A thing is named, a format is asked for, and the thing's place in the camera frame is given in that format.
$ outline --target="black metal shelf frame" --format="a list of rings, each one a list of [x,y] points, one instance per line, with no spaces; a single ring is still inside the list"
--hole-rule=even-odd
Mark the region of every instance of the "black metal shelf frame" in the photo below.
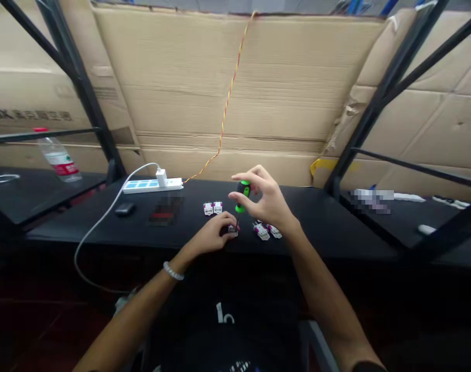
[[[15,18],[41,48],[60,66],[72,81],[77,96],[91,122],[91,128],[78,130],[49,131],[42,133],[17,133],[0,135],[0,144],[36,140],[43,137],[59,137],[72,134],[94,133],[108,161],[107,183],[126,175],[125,167],[108,129],[98,99],[87,76],[81,56],[72,39],[58,0],[35,0],[50,31],[56,48],[46,39],[14,0],[0,0],[0,4]],[[57,208],[55,205],[48,211]],[[0,237],[20,234],[22,226],[14,224],[0,211]]]
[[[385,106],[471,34],[470,19],[408,76],[402,79],[447,3],[448,0],[438,0],[435,5],[427,6],[418,12],[416,20],[397,50],[373,98],[365,109],[335,168],[325,183],[325,191],[335,199],[340,200],[350,210],[352,209],[352,204],[347,198],[341,196],[340,183],[358,153],[471,187],[471,179],[469,178],[440,172],[418,164],[361,149]],[[384,240],[387,240],[386,237],[390,236],[390,233],[378,224],[369,224],[369,226],[375,226],[376,232]],[[436,232],[425,237],[414,247],[403,246],[401,260],[409,263],[431,262],[451,249],[456,248],[469,237],[471,237],[471,205],[446,222]]]

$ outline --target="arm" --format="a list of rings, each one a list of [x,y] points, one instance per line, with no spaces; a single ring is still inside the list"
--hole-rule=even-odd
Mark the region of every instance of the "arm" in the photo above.
[[[360,361],[382,365],[351,304],[306,238],[277,182],[261,165],[232,178],[249,180],[255,193],[263,193],[258,203],[253,203],[240,193],[230,193],[229,197],[243,204],[252,216],[278,228],[286,238],[306,302],[320,324],[340,370],[352,371]]]
[[[233,234],[219,235],[220,229],[229,224],[236,225],[229,212],[212,218],[170,261],[170,268],[183,274],[198,255],[222,249],[233,238]],[[160,270],[107,324],[73,371],[118,371],[145,338],[176,283],[165,270]]]

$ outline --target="black table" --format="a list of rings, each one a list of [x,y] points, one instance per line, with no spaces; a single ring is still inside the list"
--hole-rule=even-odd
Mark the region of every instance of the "black table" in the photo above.
[[[29,231],[25,238],[30,241],[78,243],[109,208],[121,185],[122,181],[110,185],[84,203]],[[209,219],[203,212],[204,203],[221,201],[224,210],[234,213],[235,202],[227,195],[236,186],[235,182],[191,180],[179,191],[122,194],[116,206],[122,202],[132,202],[136,205],[135,212],[121,218],[112,210],[86,242],[179,249]],[[394,261],[397,258],[397,251],[323,190],[297,187],[281,189],[308,238],[323,257],[382,261]],[[147,225],[149,215],[160,198],[165,196],[184,197],[174,225]],[[283,239],[272,237],[269,241],[261,241],[253,232],[254,221],[247,213],[241,215],[239,236],[227,244],[226,250],[287,254]]]
[[[0,167],[0,175],[19,179],[0,183],[0,211],[16,225],[27,224],[106,180],[105,174],[82,173],[82,180],[60,181],[54,170]]]
[[[419,243],[424,235],[418,231],[419,225],[440,228],[460,212],[459,209],[425,197],[423,203],[404,200],[390,200],[390,214],[364,212],[362,218],[371,219],[407,247]],[[439,257],[435,263],[451,266],[471,267],[471,238],[460,246]]]

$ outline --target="finger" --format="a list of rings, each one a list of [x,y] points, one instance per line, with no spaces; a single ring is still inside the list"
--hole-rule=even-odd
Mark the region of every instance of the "finger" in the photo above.
[[[233,217],[235,219],[234,215],[232,213],[227,212],[227,211],[224,211],[224,212],[218,214],[217,217],[219,219],[223,219],[223,218],[227,218],[227,217]]]
[[[251,191],[255,194],[258,195],[258,186],[255,184],[251,184]]]
[[[273,177],[270,176],[270,173],[268,173],[268,171],[265,168],[263,168],[263,166],[260,165],[260,164],[258,164],[257,166],[251,168],[249,171],[251,173],[254,173],[254,174],[260,176],[261,178],[263,178],[265,180],[268,180],[268,181],[273,180]]]
[[[237,223],[237,220],[234,216],[227,217],[220,220],[220,228],[222,228],[223,226],[228,226],[228,225],[232,225],[235,227],[236,223]]]
[[[222,238],[224,244],[227,243],[227,240],[231,240],[231,239],[233,239],[233,238],[235,238],[235,237],[236,237],[236,234],[235,234],[234,232],[233,232],[233,233],[228,232],[228,233],[223,234],[223,235],[221,236],[221,238]]]
[[[247,198],[247,196],[238,193],[236,191],[233,191],[229,194],[229,198],[232,200],[237,201],[237,203],[242,204],[244,207],[246,207],[247,211],[249,214],[253,215],[255,210],[256,210],[256,203],[253,203],[251,200]]]
[[[269,183],[261,178],[258,175],[255,175],[254,173],[251,172],[246,172],[246,173],[237,173],[236,175],[232,176],[233,180],[239,181],[239,180],[246,180],[251,182],[251,184],[255,184],[256,187],[259,189],[265,191],[269,187]]]

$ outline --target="left hand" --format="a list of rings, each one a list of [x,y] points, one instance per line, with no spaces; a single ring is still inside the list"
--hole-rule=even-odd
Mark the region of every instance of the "left hand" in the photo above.
[[[222,212],[210,219],[200,231],[184,246],[194,257],[203,253],[221,250],[227,240],[235,237],[234,233],[228,232],[220,236],[220,230],[224,226],[236,226],[236,218],[229,212]]]

